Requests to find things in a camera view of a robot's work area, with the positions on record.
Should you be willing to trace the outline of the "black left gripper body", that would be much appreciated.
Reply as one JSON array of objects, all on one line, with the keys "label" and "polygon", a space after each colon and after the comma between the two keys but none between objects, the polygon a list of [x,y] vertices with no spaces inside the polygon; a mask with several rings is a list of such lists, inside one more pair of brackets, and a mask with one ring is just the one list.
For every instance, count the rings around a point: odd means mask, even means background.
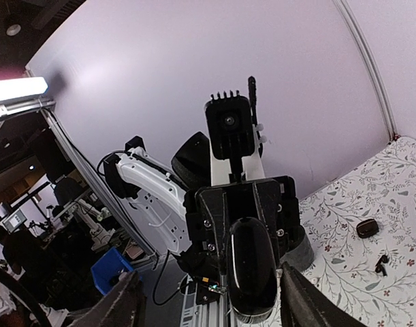
[{"label": "black left gripper body", "polygon": [[300,211],[290,176],[191,189],[183,206],[191,245],[175,258],[191,276],[225,272],[228,239],[240,219],[262,224],[277,264],[300,244]]}]

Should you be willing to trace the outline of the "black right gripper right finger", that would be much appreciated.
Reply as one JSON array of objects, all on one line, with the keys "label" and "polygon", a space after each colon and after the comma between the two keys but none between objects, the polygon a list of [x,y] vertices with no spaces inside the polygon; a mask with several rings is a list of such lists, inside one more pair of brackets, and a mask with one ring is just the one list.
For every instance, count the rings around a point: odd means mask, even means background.
[{"label": "black right gripper right finger", "polygon": [[281,323],[283,326],[347,327],[363,324],[338,308],[303,274],[282,263]]}]

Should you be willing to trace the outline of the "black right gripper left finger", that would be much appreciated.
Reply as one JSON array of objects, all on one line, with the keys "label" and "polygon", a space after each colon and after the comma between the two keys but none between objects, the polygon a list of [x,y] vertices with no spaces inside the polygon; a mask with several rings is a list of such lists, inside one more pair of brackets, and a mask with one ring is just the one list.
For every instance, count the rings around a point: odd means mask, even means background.
[{"label": "black right gripper left finger", "polygon": [[146,296],[136,271],[119,281],[92,309],[69,326],[145,326]]}]

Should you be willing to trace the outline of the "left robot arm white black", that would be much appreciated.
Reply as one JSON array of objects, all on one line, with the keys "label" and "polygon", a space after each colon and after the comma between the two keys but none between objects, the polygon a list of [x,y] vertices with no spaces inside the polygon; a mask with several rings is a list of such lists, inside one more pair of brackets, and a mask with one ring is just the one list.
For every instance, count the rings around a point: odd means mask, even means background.
[{"label": "left robot arm white black", "polygon": [[210,143],[193,134],[170,167],[135,136],[102,160],[107,186],[147,218],[179,267],[197,279],[278,268],[304,239],[289,176],[215,185]]}]

